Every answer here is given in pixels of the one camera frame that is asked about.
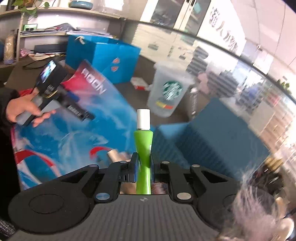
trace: translucent plastic cup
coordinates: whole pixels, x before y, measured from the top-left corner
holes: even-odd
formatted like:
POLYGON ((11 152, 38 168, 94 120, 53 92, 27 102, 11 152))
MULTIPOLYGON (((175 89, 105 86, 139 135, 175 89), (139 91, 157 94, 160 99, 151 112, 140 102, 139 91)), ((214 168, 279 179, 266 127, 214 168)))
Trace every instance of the translucent plastic cup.
POLYGON ((194 77, 174 62, 158 62, 147 106, 160 117, 169 117, 181 101, 194 77))

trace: chinese characters on wall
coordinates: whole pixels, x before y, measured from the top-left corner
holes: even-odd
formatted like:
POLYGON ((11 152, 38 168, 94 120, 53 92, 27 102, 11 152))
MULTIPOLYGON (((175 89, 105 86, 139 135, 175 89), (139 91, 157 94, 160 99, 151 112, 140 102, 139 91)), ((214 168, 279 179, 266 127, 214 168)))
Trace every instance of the chinese characters on wall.
POLYGON ((234 36, 232 36, 230 33, 231 31, 230 30, 227 30, 224 28, 224 24, 225 24, 225 21, 222 21, 221 24, 218 23, 218 20, 219 20, 219 11, 217 8, 214 8, 212 9, 211 11, 211 14, 210 14, 210 25, 216 29, 217 32, 220 31, 220 36, 223 38, 223 40, 228 43, 228 49, 233 52, 233 53, 236 53, 237 51, 237 42, 235 41, 235 38, 234 36))

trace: white bottle cap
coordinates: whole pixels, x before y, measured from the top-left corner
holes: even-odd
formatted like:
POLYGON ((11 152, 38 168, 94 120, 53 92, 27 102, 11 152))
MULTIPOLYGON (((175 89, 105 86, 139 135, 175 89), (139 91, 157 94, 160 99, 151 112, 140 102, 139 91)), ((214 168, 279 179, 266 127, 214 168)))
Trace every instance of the white bottle cap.
POLYGON ((149 109, 137 110, 137 129, 150 130, 150 110, 149 109))

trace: device screen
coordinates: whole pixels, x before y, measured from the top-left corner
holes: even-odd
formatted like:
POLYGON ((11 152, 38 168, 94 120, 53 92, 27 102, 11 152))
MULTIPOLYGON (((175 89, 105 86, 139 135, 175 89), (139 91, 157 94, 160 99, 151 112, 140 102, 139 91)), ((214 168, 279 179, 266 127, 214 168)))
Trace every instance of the device screen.
POLYGON ((44 83, 46 81, 46 79, 48 78, 48 76, 50 75, 50 73, 54 70, 54 68, 57 65, 55 64, 55 62, 53 62, 52 60, 48 63, 48 65, 46 66, 46 68, 42 71, 42 73, 40 74, 41 77, 41 81, 42 83, 44 83))

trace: green circular logo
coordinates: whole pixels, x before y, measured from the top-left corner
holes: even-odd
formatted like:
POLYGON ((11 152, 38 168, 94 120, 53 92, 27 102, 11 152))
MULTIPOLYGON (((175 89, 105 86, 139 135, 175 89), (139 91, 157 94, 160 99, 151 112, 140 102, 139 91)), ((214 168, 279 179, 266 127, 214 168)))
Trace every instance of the green circular logo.
POLYGON ((165 100, 173 100, 180 95, 182 89, 183 87, 179 82, 168 81, 163 85, 161 93, 165 100))

